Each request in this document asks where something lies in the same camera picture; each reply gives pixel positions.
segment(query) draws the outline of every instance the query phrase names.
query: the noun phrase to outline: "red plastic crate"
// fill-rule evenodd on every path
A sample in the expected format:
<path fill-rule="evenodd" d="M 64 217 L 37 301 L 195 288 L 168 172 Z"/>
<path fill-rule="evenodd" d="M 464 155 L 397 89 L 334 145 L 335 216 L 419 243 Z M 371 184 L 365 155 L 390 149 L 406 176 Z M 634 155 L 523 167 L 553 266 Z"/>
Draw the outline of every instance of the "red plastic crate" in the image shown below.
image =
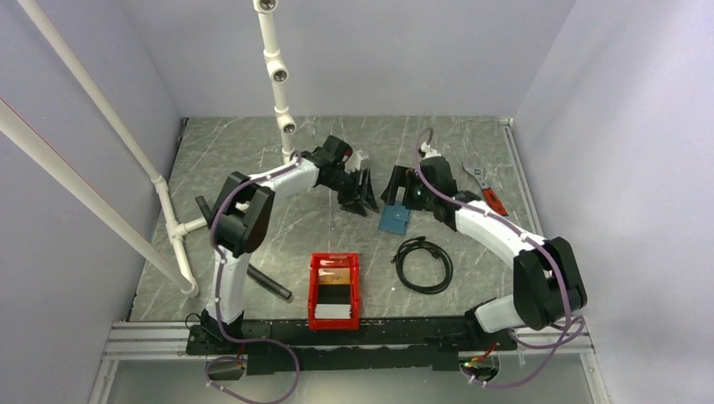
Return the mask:
<path fill-rule="evenodd" d="M 315 318 L 317 305 L 317 273 L 320 268 L 349 268 L 350 305 L 352 318 Z M 310 259 L 310 292 L 307 296 L 307 325 L 318 330 L 357 330 L 360 328 L 360 256 L 356 252 L 314 252 Z"/>

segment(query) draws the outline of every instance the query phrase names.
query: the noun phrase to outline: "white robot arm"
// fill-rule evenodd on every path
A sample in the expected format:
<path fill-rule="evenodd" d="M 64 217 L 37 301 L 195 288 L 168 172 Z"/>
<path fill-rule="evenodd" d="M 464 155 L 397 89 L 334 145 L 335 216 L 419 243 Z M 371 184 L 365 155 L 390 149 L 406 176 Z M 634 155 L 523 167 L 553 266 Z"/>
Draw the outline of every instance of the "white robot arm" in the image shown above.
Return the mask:
<path fill-rule="evenodd" d="M 220 318 L 229 334 L 240 335 L 244 309 L 242 293 L 249 261 L 265 238 L 273 204 L 298 191 L 324 185 L 337 192 L 342 210 L 362 216 L 367 216 L 367 210 L 379 211 L 372 192 L 370 170 L 346 167 L 352 156 L 353 150 L 347 143 L 328 136 L 315 151 L 295 156 L 287 164 L 266 173 L 250 176 L 232 173 L 223 184 L 213 209 L 203 197 L 196 198 L 209 227 L 216 228 L 218 248 L 213 295 L 216 290 L 220 293 L 201 313 L 201 325 L 207 332 L 222 339 L 217 325 Z M 261 178 L 259 183 L 237 191 L 241 184 L 257 178 Z M 229 197 L 228 208 L 220 211 Z"/>
<path fill-rule="evenodd" d="M 449 163 L 429 143 L 421 144 L 418 154 L 423 158 L 419 170 L 395 166 L 381 199 L 387 205 L 393 205 L 398 190 L 404 188 L 402 205 L 407 209 L 432 212 L 437 221 L 480 242 L 514 270 L 512 295 L 466 311 L 467 327 L 470 328 L 467 331 L 474 338 L 488 339 L 488 334 L 523 325 L 540 330 L 563 318 L 563 294 L 558 289 L 554 268 L 542 251 L 550 254 L 562 273 L 570 309 L 585 306 L 587 295 L 567 241 L 560 237 L 547 240 L 532 234 L 501 218 L 475 194 L 459 191 Z"/>

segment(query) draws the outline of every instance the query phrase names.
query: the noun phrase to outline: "coiled black cable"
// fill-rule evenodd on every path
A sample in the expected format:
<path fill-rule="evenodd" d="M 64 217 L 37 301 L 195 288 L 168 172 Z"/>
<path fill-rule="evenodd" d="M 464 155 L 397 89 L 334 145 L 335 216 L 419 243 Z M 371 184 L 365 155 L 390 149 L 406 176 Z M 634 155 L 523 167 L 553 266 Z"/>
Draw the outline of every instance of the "coiled black cable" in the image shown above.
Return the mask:
<path fill-rule="evenodd" d="M 434 258 L 441 258 L 441 262 L 444 263 L 444 280 L 434 286 L 419 286 L 409 282 L 407 277 L 404 276 L 404 259 L 410 252 L 421 249 L 428 251 Z M 399 280 L 402 281 L 404 286 L 425 295 L 436 295 L 437 293 L 443 292 L 449 287 L 451 279 L 454 277 L 454 264 L 451 262 L 449 254 L 444 251 L 444 248 L 441 248 L 432 242 L 427 242 L 425 236 L 410 238 L 403 242 L 397 249 L 397 255 L 392 258 L 392 263 L 397 266 L 397 277 L 399 277 Z"/>

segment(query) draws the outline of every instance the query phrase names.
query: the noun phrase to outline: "gray marble surface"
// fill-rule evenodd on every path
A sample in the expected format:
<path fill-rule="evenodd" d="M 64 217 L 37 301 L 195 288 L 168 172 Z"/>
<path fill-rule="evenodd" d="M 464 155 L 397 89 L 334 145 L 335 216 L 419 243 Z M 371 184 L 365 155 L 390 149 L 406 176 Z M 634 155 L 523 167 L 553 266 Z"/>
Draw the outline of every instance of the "gray marble surface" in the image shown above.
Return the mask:
<path fill-rule="evenodd" d="M 434 128 L 435 148 L 450 162 L 459 189 L 480 190 L 476 180 L 461 168 L 462 159 L 483 165 L 486 180 L 503 201 L 511 220 L 531 230 L 527 209 L 511 162 L 509 149 L 494 117 L 450 116 L 350 116 L 300 118 L 295 133 L 297 150 L 313 150 L 327 135 L 347 141 L 355 150 L 370 154 L 375 195 L 386 187 L 395 164 L 413 165 L 413 144 L 427 126 Z M 179 221 L 200 217 L 194 197 L 210 203 L 233 171 L 261 173 L 281 164 L 280 135 L 270 117 L 192 118 L 178 151 L 169 181 L 173 207 Z M 377 230 L 380 216 L 342 211 L 337 195 L 324 187 L 301 192 L 276 205 L 268 235 L 253 254 L 252 264 L 293 292 L 284 302 L 246 280 L 246 318 L 306 318 L 310 254 L 357 252 L 360 254 L 361 316 L 457 315 L 465 309 L 512 288 L 509 268 L 482 245 L 435 221 L 431 214 L 413 212 L 406 237 Z M 426 236 L 441 245 L 454 261 L 454 278 L 439 295 L 420 295 L 405 288 L 390 263 L 397 247 L 408 237 Z M 171 263 L 173 250 L 158 220 L 152 244 Z M 208 231 L 188 234 L 184 242 L 201 293 L 187 299 L 152 265 L 141 276 L 131 313 L 132 321 L 183 320 L 200 312 L 210 298 L 213 252 Z M 410 254 L 405 274 L 416 284 L 435 284 L 443 277 L 440 260 L 424 251 Z"/>

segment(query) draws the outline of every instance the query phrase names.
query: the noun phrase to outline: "red handle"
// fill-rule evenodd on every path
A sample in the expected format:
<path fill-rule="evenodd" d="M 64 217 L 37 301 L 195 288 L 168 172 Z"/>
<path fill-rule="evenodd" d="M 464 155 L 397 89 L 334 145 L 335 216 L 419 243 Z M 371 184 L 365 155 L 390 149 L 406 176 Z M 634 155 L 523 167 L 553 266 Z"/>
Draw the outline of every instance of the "red handle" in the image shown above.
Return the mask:
<path fill-rule="evenodd" d="M 501 203 L 501 199 L 496 196 L 496 193 L 493 192 L 493 189 L 487 188 L 483 190 L 483 196 L 486 198 L 486 203 L 488 206 L 495 210 L 496 213 L 498 213 L 501 216 L 508 216 L 509 214 L 506 212 L 506 208 L 504 208 L 504 204 Z"/>

